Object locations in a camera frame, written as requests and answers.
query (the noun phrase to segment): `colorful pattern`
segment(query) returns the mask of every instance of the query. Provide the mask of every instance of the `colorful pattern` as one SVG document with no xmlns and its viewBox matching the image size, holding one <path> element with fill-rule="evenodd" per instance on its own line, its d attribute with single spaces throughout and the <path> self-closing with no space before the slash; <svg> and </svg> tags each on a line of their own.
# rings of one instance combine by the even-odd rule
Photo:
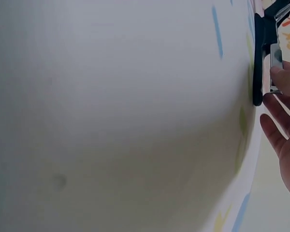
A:
<svg viewBox="0 0 290 232">
<path fill-rule="evenodd" d="M 215 6 L 212 7 L 214 26 L 216 30 L 217 43 L 220 59 L 223 58 L 223 50 L 222 50 L 222 40 L 221 34 L 219 30 L 217 11 Z M 247 51 L 249 55 L 249 63 L 247 65 L 247 97 L 249 103 L 252 104 L 252 77 L 253 77 L 253 69 L 254 69 L 254 46 L 255 46 L 255 25 L 254 25 L 254 10 L 253 4 L 250 0 L 247 0 L 247 19 L 248 19 L 248 27 L 246 33 L 246 45 Z M 244 105 L 242 105 L 239 109 L 239 130 L 241 132 L 241 137 L 238 143 L 236 155 L 235 155 L 235 174 L 238 175 L 240 173 L 242 163 L 246 154 L 246 149 L 248 145 L 248 121 L 247 115 Z M 250 197 L 250 193 L 247 194 L 240 206 L 238 211 L 237 218 L 235 220 L 234 226 L 232 228 L 232 232 L 238 232 L 240 225 L 243 221 L 244 213 L 247 207 L 247 203 Z M 216 216 L 214 232 L 222 232 L 227 218 L 232 210 L 232 204 L 230 204 L 229 208 L 226 211 L 219 210 L 218 215 Z"/>
</svg>

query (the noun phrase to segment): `white curved surface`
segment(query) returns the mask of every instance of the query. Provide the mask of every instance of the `white curved surface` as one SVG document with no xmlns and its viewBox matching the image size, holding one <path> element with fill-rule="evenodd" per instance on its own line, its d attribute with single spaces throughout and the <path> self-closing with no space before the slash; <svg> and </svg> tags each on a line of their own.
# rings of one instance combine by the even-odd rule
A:
<svg viewBox="0 0 290 232">
<path fill-rule="evenodd" d="M 1 0 L 0 232 L 200 230 L 252 130 L 246 5 Z"/>
</svg>

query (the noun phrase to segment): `dark spot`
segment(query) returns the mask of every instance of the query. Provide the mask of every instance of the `dark spot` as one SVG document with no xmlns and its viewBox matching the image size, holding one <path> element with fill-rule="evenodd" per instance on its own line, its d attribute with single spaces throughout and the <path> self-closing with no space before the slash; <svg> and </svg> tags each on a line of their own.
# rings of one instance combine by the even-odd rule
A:
<svg viewBox="0 0 290 232">
<path fill-rule="evenodd" d="M 52 177 L 54 190 L 62 191 L 67 185 L 67 177 L 63 174 L 54 174 Z"/>
</svg>

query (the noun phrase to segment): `green marking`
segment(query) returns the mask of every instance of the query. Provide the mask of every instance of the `green marking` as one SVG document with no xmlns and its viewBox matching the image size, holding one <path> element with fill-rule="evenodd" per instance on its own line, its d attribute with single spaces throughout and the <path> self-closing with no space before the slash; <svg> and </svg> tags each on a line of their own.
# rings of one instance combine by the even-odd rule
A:
<svg viewBox="0 0 290 232">
<path fill-rule="evenodd" d="M 248 67 L 248 70 L 247 70 L 247 86 L 248 86 L 248 97 L 249 97 L 249 100 L 252 101 L 252 86 L 251 86 L 251 69 L 250 69 L 250 66 Z"/>
<path fill-rule="evenodd" d="M 249 57 L 250 57 L 250 65 L 252 66 L 254 63 L 254 55 L 252 52 L 252 46 L 251 46 L 251 42 L 250 42 L 250 38 L 248 33 L 246 33 L 246 42 L 247 42 L 247 47 L 248 47 L 248 52 L 249 52 Z"/>
<path fill-rule="evenodd" d="M 244 137 L 247 137 L 247 118 L 246 118 L 246 114 L 245 114 L 245 111 L 244 111 L 242 106 L 240 109 L 239 122 L 240 122 L 240 128 L 241 128 L 242 135 Z"/>
<path fill-rule="evenodd" d="M 253 55 L 253 49 L 251 46 L 250 38 L 248 32 L 246 33 L 246 42 L 247 42 L 247 48 L 249 52 L 249 58 L 250 58 L 250 64 L 248 67 L 248 72 L 247 72 L 247 78 L 248 78 L 248 97 L 250 100 L 252 100 L 252 82 L 251 82 L 251 74 L 254 66 L 254 55 Z"/>
</svg>

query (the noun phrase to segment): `metal clip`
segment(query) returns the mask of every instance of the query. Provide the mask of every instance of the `metal clip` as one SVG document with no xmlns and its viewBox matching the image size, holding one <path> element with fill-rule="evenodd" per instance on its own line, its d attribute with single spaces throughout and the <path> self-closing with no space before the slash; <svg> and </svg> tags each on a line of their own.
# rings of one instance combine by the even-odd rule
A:
<svg viewBox="0 0 290 232">
<path fill-rule="evenodd" d="M 290 0 L 276 0 L 264 11 L 264 17 L 255 13 L 255 62 L 253 73 L 253 104 L 259 106 L 263 99 L 263 61 L 270 55 L 271 67 L 283 68 L 278 28 L 290 15 Z M 270 81 L 270 92 L 281 93 Z"/>
</svg>

